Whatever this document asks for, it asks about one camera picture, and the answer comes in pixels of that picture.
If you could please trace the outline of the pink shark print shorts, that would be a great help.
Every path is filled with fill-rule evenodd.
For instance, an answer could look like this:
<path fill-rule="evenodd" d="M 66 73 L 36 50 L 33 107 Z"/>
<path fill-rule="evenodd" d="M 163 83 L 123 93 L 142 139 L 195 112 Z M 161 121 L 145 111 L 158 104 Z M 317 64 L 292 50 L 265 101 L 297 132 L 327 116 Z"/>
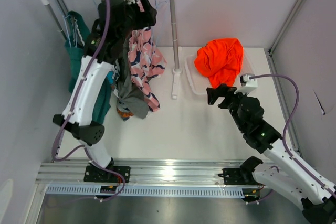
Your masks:
<path fill-rule="evenodd" d="M 132 82 L 144 94 L 149 110 L 157 111 L 160 103 L 149 81 L 164 73 L 166 60 L 153 40 L 151 27 L 132 31 L 129 38 L 128 62 Z"/>

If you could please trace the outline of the teal green shorts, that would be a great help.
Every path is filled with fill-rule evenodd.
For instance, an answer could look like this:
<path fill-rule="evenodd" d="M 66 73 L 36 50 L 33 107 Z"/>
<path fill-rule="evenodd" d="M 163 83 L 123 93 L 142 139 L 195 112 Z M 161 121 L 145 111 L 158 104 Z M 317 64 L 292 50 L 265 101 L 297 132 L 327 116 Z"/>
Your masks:
<path fill-rule="evenodd" d="M 90 35 L 90 29 L 85 24 L 83 17 L 75 11 L 69 11 L 67 20 L 71 29 L 69 38 L 65 42 L 65 49 L 70 58 L 71 79 L 69 92 L 73 92 L 81 67 L 81 58 L 84 54 L 84 45 Z M 110 109 L 110 98 L 112 89 L 107 79 L 104 79 L 100 87 L 94 105 L 92 120 L 103 124 L 104 118 Z"/>

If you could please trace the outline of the blue orange patterned shorts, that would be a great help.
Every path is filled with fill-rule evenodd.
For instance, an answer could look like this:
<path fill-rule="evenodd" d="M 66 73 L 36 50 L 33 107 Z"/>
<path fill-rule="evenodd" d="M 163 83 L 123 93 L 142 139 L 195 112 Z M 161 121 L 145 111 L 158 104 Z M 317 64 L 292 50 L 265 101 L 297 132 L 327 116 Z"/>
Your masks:
<path fill-rule="evenodd" d="M 120 117 L 126 121 L 135 115 L 136 97 L 134 85 L 128 71 L 116 61 L 107 74 L 112 93 L 117 97 L 116 110 Z"/>

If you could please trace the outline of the grey shorts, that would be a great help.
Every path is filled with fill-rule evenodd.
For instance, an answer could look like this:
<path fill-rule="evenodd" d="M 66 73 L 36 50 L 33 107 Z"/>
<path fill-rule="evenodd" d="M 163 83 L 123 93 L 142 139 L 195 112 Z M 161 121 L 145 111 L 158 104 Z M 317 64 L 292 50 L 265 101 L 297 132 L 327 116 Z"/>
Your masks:
<path fill-rule="evenodd" d="M 118 99 L 116 110 L 126 121 L 132 116 L 145 119 L 149 113 L 149 106 L 144 100 L 143 92 L 131 80 L 131 71 L 128 60 L 129 41 L 123 44 L 122 52 L 118 56 L 120 76 L 117 80 Z"/>

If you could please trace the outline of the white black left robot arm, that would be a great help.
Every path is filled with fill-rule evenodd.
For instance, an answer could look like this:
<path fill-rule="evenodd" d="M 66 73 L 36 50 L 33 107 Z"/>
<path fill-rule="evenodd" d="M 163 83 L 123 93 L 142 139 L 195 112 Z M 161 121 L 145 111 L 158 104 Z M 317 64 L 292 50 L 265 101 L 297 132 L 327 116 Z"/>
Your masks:
<path fill-rule="evenodd" d="M 123 120 L 145 119 L 157 111 L 160 103 L 149 81 L 164 72 L 166 60 L 154 48 L 151 28 L 157 11 L 149 0 L 101 0 L 98 13 L 92 29 L 78 13 L 69 14 L 79 35 L 79 45 L 69 49 L 72 60 L 79 62 L 73 70 L 77 80 L 66 108 L 53 122 L 60 126 L 58 136 L 67 131 L 80 142 L 97 167 L 95 175 L 108 182 L 114 176 L 113 158 L 101 138 L 110 98 L 117 97 Z"/>

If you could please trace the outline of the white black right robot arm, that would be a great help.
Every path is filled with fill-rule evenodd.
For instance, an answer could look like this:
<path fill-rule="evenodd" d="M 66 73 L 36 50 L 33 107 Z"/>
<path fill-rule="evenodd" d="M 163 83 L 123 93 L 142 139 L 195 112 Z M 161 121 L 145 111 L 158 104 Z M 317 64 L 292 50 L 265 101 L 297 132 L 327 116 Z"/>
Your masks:
<path fill-rule="evenodd" d="M 220 109 L 227 109 L 246 143 L 280 168 L 272 169 L 252 156 L 240 166 L 240 179 L 263 184 L 290 200 L 309 223 L 335 222 L 335 183 L 320 175 L 287 145 L 284 137 L 264 118 L 264 109 L 257 98 L 222 84 L 207 88 L 207 103 L 218 98 Z"/>

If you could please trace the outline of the white plastic basket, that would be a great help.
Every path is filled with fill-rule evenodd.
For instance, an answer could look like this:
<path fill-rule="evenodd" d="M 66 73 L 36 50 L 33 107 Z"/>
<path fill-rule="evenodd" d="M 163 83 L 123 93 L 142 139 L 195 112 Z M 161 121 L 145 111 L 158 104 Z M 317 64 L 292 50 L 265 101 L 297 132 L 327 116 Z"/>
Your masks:
<path fill-rule="evenodd" d="M 197 53 L 193 55 L 188 55 L 185 57 L 185 70 L 187 78 L 190 84 L 190 87 L 195 95 L 207 95 L 206 89 L 211 88 L 212 85 L 209 82 L 209 79 L 202 76 L 199 71 L 196 69 L 194 61 L 197 58 Z M 241 72 L 238 74 L 234 86 L 240 87 L 240 76 L 244 74 L 255 74 L 255 68 L 250 60 L 249 55 L 244 50 L 243 64 Z"/>

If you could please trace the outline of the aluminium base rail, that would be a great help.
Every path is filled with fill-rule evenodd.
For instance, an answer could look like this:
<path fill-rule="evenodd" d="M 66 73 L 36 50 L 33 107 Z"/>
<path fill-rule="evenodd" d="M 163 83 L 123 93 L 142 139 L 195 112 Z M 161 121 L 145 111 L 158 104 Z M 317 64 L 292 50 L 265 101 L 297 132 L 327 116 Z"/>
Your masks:
<path fill-rule="evenodd" d="M 117 166 L 129 166 L 129 186 L 215 187 L 223 183 L 218 177 L 223 168 L 238 168 L 242 160 L 199 161 L 178 159 L 116 159 Z M 42 163 L 36 183 L 84 184 L 88 161 L 71 159 L 59 163 Z"/>

